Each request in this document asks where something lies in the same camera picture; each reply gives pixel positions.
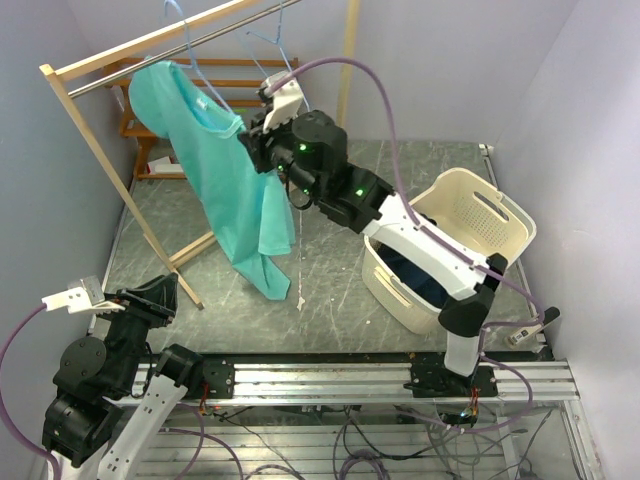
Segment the light blue wire hanger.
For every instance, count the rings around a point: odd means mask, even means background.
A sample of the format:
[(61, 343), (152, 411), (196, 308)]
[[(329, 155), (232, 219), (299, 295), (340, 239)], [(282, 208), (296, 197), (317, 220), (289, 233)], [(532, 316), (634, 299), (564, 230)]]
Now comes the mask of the light blue wire hanger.
[(274, 47), (276, 47), (279, 51), (280, 54), (280, 59), (284, 62), (286, 70), (291, 72), (293, 70), (292, 64), (290, 62), (290, 59), (288, 57), (288, 55), (286, 54), (285, 48), (284, 48), (284, 44), (282, 41), (282, 26), (283, 26), (283, 13), (284, 13), (284, 2), (283, 1), (279, 1), (278, 2), (278, 22), (276, 25), (276, 32), (275, 35), (273, 37), (269, 37), (266, 36), (264, 34), (262, 34), (261, 32), (257, 32), (257, 31), (253, 31), (253, 30), (247, 30), (243, 36), (240, 37), (241, 43), (244, 46), (245, 50), (249, 53), (249, 57), (250, 59), (253, 61), (253, 63), (256, 65), (256, 67), (258, 68), (258, 70), (260, 71), (260, 73), (263, 75), (264, 78), (267, 77), (267, 71), (265, 70), (265, 64), (263, 64), (256, 56), (254, 53), (254, 49), (247, 43), (247, 39), (250, 37), (259, 39), (263, 42), (266, 42)]

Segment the light blue hanger with teal shirt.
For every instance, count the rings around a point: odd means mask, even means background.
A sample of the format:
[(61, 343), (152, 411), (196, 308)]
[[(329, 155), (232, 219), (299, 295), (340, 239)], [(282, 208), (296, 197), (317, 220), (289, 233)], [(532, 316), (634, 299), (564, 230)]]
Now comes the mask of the light blue hanger with teal shirt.
[(230, 105), (224, 100), (224, 98), (220, 95), (220, 93), (216, 90), (216, 88), (211, 84), (211, 82), (206, 78), (204, 73), (199, 67), (198, 61), (196, 59), (194, 49), (191, 42), (190, 29), (186, 22), (186, 16), (179, 4), (176, 0), (164, 0), (163, 1), (163, 16), (168, 16), (169, 9), (172, 9), (176, 12), (179, 17), (179, 20), (182, 22), (182, 30), (184, 32), (185, 45), (187, 47), (187, 54), (189, 58), (189, 66), (196, 73), (197, 78), (201, 80), (204, 84), (204, 87), (214, 96), (214, 99), (218, 101), (221, 107), (229, 113), (234, 114), (233, 109)]

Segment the teal t shirt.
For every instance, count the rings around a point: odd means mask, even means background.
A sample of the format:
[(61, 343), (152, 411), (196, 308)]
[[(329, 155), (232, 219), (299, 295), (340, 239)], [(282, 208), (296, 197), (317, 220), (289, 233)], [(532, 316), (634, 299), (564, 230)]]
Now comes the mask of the teal t shirt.
[(291, 251), (293, 215), (278, 175), (257, 173), (238, 140), (242, 118), (169, 61), (134, 73), (129, 99), (137, 119), (170, 141), (232, 267), (267, 299), (285, 299), (290, 280), (273, 259)]

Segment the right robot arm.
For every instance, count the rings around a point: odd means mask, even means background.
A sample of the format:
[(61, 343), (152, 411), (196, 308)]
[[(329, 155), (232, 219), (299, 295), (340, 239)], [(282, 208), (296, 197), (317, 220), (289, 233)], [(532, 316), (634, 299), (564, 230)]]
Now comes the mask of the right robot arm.
[(349, 163), (346, 131), (319, 110), (274, 128), (260, 116), (238, 139), (257, 172), (283, 173), (329, 220), (387, 245), (447, 292), (438, 315), (447, 332), (440, 380), (455, 396), (471, 389), (476, 383), (481, 329), (507, 259), (463, 246), (417, 215), (388, 182)]

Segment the navy blue t shirt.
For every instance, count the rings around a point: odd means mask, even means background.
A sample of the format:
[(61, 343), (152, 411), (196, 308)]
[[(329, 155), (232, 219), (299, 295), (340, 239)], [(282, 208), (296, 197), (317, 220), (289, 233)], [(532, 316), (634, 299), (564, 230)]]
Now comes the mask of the navy blue t shirt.
[(398, 279), (424, 301), (436, 308), (444, 306), (449, 295), (428, 273), (387, 245), (381, 244), (377, 253)]

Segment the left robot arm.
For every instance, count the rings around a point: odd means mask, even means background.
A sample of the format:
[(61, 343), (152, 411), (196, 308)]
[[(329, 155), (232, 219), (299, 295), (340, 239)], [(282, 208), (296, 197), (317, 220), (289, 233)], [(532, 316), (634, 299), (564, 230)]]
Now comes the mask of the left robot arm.
[(178, 276), (161, 275), (135, 288), (106, 293), (94, 277), (44, 297), (47, 310), (93, 313), (108, 321), (104, 338), (85, 336), (62, 354), (53, 378), (57, 394), (45, 412), (42, 444), (51, 479), (130, 479), (152, 436), (175, 406), (203, 387), (201, 355), (166, 348), (151, 367), (140, 403), (121, 433), (118, 401), (133, 392), (142, 361), (150, 359), (150, 330), (177, 312)]

